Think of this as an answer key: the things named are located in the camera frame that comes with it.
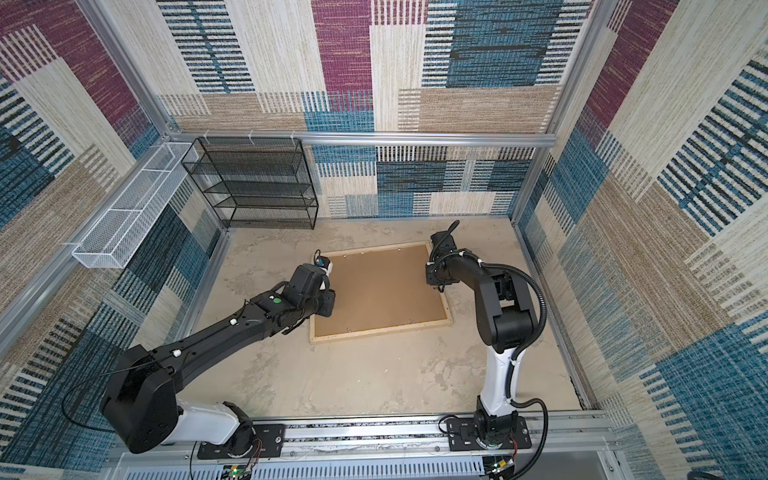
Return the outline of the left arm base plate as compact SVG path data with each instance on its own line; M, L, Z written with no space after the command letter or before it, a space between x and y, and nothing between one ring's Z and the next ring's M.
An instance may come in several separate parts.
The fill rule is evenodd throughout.
M240 427L222 445L203 442L197 450L198 460L254 460L278 458L283 449L285 424L254 424Z

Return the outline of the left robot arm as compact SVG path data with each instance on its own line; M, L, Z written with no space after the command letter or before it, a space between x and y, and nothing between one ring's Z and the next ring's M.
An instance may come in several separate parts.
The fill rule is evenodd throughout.
M257 433L237 405L180 401L177 395L241 349L286 335L313 315L331 316L331 270L331 260L319 256L209 327L151 350L137 345L125 351L109 377L101 413L128 450L142 454L162 444L192 441L215 445L232 458L252 454Z

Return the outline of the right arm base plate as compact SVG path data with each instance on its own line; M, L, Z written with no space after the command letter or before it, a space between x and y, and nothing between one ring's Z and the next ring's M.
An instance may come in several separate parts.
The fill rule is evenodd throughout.
M517 413L484 420L446 416L438 421L451 451L495 451L532 447L526 419Z

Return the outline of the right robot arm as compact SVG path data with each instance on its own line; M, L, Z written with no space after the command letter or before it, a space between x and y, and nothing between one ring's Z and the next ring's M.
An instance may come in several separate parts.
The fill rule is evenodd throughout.
M520 365L525 351L542 335L547 306L533 278L506 264L490 263L456 245L458 220L431 235L425 264L426 283L443 292L463 284L474 293L475 323L487 347L484 386L471 426L481 448L498 449L514 437L519 411L532 401L517 398Z

